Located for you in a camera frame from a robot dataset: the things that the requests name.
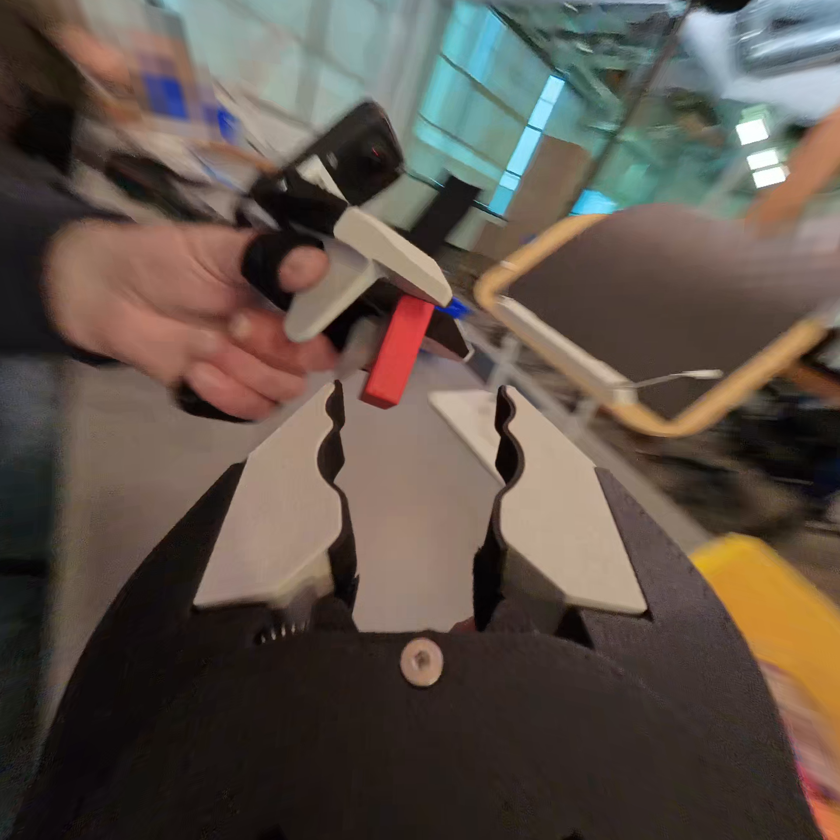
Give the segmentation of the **person's left hand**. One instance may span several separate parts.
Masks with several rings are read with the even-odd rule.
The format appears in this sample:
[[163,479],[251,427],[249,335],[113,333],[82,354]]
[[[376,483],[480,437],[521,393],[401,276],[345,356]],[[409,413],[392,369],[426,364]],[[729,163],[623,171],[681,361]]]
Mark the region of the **person's left hand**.
[[289,341],[283,313],[267,309],[242,276],[257,236],[216,225],[74,223],[49,249],[47,311],[73,347],[260,421],[299,398],[308,375],[331,370],[338,355],[321,335]]

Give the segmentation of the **person's left forearm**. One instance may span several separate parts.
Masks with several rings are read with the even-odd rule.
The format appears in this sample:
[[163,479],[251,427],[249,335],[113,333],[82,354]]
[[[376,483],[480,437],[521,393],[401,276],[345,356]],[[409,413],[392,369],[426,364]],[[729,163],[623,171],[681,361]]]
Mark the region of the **person's left forearm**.
[[115,364],[62,338],[48,315],[45,292],[52,240],[80,221],[126,223],[76,194],[39,178],[1,175],[1,354],[61,356],[93,366]]

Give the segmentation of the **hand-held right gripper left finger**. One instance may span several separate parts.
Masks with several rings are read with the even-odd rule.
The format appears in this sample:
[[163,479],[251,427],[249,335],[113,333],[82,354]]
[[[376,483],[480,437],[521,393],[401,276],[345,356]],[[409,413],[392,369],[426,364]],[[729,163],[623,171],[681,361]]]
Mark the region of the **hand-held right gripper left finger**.
[[343,388],[327,384],[247,457],[198,586],[194,606],[265,604],[309,615],[358,591],[344,466]]

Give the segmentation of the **black pillar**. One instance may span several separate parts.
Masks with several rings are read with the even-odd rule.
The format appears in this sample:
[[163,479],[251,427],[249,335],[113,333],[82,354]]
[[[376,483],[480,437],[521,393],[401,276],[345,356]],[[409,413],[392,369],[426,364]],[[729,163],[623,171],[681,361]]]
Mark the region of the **black pillar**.
[[480,193],[480,186],[448,175],[432,201],[406,231],[406,240],[426,255],[437,258],[447,237],[465,219]]

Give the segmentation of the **red toy block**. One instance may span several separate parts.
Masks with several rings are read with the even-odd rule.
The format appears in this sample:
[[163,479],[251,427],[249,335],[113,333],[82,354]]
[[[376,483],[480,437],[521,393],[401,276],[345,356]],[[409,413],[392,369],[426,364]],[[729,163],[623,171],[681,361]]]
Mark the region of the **red toy block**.
[[387,410],[402,400],[435,306],[403,296],[397,302],[360,401]]

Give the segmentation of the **yellow plastic bin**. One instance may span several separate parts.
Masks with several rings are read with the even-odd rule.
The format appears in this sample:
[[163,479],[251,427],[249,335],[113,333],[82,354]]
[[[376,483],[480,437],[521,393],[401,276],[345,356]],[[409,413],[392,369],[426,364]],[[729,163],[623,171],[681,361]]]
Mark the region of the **yellow plastic bin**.
[[823,838],[839,838],[839,613],[766,543],[739,534],[690,558],[750,646]]

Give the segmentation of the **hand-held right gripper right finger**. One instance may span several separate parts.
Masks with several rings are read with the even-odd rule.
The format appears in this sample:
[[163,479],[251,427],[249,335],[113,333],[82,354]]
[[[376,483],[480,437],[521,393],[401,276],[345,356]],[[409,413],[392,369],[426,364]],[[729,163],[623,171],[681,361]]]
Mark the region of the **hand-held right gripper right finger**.
[[598,469],[511,386],[497,393],[495,468],[502,487],[473,564],[473,612],[489,621],[509,600],[533,621],[570,607],[648,610]]

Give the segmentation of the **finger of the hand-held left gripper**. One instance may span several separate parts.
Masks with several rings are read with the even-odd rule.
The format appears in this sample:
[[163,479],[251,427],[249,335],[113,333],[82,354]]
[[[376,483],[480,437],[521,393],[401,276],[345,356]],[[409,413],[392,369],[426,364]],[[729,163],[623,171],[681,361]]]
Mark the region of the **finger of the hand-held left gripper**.
[[473,354],[459,320],[442,309],[433,309],[421,342],[421,351],[438,358],[466,363]]
[[285,318],[294,343],[325,334],[362,303],[378,280],[420,301],[446,307],[453,291],[433,257],[358,207],[348,206],[323,241],[329,270],[316,285],[295,292]]

